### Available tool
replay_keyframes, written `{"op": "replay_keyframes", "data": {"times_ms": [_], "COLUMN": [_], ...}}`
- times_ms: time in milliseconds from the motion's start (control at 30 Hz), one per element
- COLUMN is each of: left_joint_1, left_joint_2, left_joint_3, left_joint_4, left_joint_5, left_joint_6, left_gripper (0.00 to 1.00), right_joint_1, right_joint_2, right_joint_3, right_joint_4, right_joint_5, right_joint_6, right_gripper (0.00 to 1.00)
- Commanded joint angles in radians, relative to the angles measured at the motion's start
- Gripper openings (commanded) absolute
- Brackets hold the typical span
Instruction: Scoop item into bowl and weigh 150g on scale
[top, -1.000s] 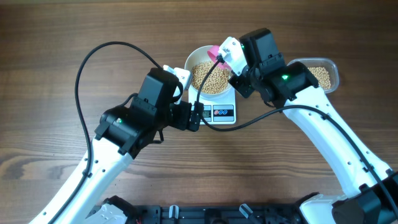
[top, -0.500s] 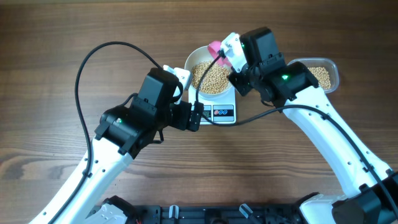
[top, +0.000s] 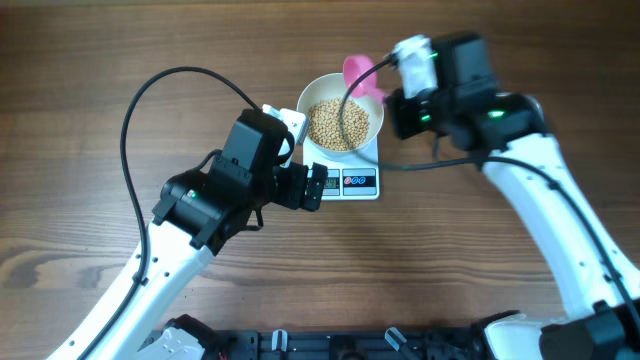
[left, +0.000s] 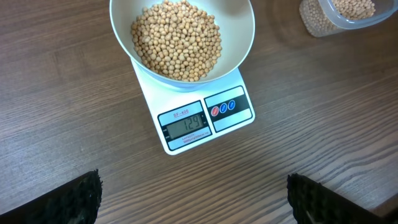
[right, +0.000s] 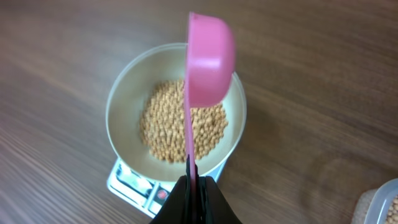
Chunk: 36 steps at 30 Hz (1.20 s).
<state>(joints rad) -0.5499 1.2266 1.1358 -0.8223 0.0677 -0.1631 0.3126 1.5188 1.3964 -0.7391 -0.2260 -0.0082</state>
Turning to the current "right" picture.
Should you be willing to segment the pink plastic measuring scoop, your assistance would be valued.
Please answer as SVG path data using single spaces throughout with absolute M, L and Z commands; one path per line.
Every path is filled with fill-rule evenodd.
M 226 96 L 235 65 L 235 43 L 229 26 L 217 17 L 191 12 L 185 59 L 184 115 L 187 175 L 196 186 L 191 108 L 209 108 Z

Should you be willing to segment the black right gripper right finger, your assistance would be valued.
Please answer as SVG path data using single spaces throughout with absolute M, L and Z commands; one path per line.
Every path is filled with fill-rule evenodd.
M 198 179 L 198 222 L 200 224 L 242 224 L 217 183 L 210 176 Z

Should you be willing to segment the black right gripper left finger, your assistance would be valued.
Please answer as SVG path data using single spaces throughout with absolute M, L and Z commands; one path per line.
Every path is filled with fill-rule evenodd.
M 189 224 L 190 208 L 186 200 L 190 200 L 187 196 L 187 190 L 190 190 L 186 175 L 181 176 L 174 188 L 172 189 L 168 199 L 162 208 L 150 222 L 150 224 Z

